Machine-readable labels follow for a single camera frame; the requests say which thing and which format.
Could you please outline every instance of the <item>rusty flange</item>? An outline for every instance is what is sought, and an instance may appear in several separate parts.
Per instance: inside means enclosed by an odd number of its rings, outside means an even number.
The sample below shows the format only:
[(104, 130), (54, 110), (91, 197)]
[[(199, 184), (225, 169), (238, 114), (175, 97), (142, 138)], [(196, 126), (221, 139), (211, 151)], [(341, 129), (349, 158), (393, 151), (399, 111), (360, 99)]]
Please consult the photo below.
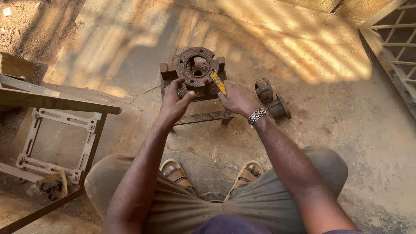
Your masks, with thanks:
[(261, 102), (273, 101), (272, 85), (267, 78), (262, 78), (261, 80), (256, 81), (254, 88), (256, 90), (257, 97)]
[[(176, 61), (176, 73), (179, 78), (185, 78), (185, 84), (194, 87), (202, 87), (212, 79), (211, 71), (218, 73), (219, 63), (214, 60), (214, 53), (204, 47), (191, 47), (180, 53)], [(195, 64), (196, 58), (203, 58), (206, 62)]]
[(286, 115), (287, 119), (291, 119), (292, 115), (290, 114), (289, 108), (287, 107), (285, 100), (283, 100), (283, 97), (277, 94), (276, 97), (277, 100), (269, 102), (269, 104), (267, 105), (273, 118), (276, 119), (283, 115)]

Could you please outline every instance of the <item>cracked concrete floor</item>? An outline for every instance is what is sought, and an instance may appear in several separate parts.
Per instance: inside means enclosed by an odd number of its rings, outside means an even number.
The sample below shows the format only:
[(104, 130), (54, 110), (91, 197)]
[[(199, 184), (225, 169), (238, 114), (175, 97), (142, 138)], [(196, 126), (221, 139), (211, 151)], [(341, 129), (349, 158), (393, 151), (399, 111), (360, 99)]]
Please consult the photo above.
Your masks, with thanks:
[[(339, 202), (360, 229), (414, 231), (416, 121), (345, 19), (272, 0), (87, 0), (77, 24), (42, 85), (122, 106), (108, 116), (94, 162), (137, 153), (161, 105), (158, 64), (203, 46), (225, 57), (229, 80), (250, 89), (262, 77), (271, 81), (293, 117), (277, 123), (300, 147), (324, 144), (344, 158), (349, 178)], [(187, 114), (220, 109), (210, 100), (192, 103)], [(10, 158), (30, 121), (27, 115)], [(74, 167), (84, 139), (84, 131), (46, 119), (33, 157)], [(248, 160), (271, 168), (256, 132), (238, 115), (227, 126), (175, 127), (165, 152), (200, 175), (194, 179), (201, 191), (227, 191)]]

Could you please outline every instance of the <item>brown sandal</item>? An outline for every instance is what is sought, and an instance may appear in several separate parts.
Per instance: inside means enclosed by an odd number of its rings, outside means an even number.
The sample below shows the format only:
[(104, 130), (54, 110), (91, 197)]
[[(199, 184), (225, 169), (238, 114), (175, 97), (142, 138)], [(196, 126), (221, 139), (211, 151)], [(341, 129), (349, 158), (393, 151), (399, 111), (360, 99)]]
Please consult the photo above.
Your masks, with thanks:
[(174, 159), (168, 159), (166, 160), (162, 166), (160, 167), (160, 171), (164, 175), (166, 172), (170, 173), (169, 167), (174, 166), (177, 170), (173, 172), (171, 175), (167, 176), (170, 180), (173, 182), (176, 182), (180, 178), (184, 178), (183, 180), (179, 181), (177, 184), (183, 185), (185, 187), (190, 187), (195, 190), (195, 188), (191, 185), (188, 178), (186, 177), (185, 171), (183, 170), (182, 165), (174, 160)]
[(225, 202), (230, 200), (231, 192), (235, 188), (237, 188), (238, 185), (247, 183), (246, 181), (244, 181), (240, 178), (244, 178), (244, 179), (246, 179), (250, 182), (253, 182), (254, 180), (257, 179), (257, 177), (255, 175), (253, 175), (253, 173), (251, 173), (249, 170), (246, 169), (250, 164), (252, 164), (254, 166), (253, 172), (259, 171), (260, 175), (262, 175), (264, 173), (263, 167), (261, 166), (261, 164), (259, 162), (255, 161), (255, 160), (246, 162), (243, 165), (243, 167), (241, 168), (240, 172), (238, 173), (237, 179), (235, 180), (235, 183), (234, 183), (233, 187), (231, 188), (228, 195), (225, 197), (225, 199), (224, 199)]

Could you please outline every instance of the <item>metal grille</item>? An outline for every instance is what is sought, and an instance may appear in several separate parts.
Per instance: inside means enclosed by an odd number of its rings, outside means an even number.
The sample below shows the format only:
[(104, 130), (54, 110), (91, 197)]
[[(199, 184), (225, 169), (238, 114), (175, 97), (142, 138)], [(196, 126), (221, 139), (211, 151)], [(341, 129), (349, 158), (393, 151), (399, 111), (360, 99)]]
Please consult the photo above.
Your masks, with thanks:
[(416, 0), (393, 0), (359, 29), (416, 118)]

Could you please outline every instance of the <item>silver chain bracelet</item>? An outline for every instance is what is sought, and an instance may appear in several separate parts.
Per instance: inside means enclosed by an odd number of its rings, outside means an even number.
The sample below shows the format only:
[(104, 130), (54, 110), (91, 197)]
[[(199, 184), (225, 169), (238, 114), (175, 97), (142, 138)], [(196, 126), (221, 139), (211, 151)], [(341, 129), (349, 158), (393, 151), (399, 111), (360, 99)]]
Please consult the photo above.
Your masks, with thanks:
[(264, 108), (260, 108), (256, 111), (254, 111), (254, 113), (252, 113), (250, 115), (250, 117), (248, 118), (248, 123), (251, 125), (251, 128), (253, 128), (253, 124), (259, 120), (259, 118), (263, 117), (267, 115), (267, 112), (264, 110)]

